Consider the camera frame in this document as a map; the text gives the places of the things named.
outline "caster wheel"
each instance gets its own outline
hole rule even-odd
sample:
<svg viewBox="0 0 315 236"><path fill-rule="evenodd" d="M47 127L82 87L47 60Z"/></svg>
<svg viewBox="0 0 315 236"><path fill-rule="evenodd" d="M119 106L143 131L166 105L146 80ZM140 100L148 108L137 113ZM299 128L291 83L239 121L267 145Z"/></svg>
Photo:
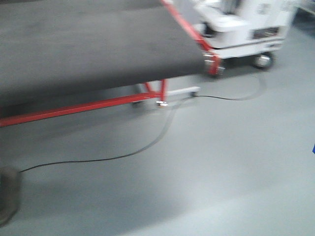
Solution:
<svg viewBox="0 0 315 236"><path fill-rule="evenodd" d="M197 96L197 92L191 92L191 93L190 93L190 96L191 96L191 97L196 97L196 96Z"/></svg>
<svg viewBox="0 0 315 236"><path fill-rule="evenodd" d="M253 61L254 67L261 70L268 70L274 64L274 58L270 52L256 55Z"/></svg>

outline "conveyor belt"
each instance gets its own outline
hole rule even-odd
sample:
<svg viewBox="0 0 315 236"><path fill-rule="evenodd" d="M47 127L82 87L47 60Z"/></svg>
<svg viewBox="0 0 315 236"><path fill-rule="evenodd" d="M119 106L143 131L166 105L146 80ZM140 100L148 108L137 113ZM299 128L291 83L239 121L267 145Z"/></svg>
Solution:
<svg viewBox="0 0 315 236"><path fill-rule="evenodd" d="M199 47L159 0L5 0L0 107L199 73Z"/></svg>

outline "white cart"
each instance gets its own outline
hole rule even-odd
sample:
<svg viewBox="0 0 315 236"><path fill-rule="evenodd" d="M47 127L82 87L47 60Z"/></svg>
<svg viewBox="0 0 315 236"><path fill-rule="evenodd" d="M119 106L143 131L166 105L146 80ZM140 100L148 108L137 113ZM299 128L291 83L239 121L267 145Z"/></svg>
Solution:
<svg viewBox="0 0 315 236"><path fill-rule="evenodd" d="M253 64L267 69L299 7L299 0L173 0L177 10L221 59L256 55Z"/></svg>

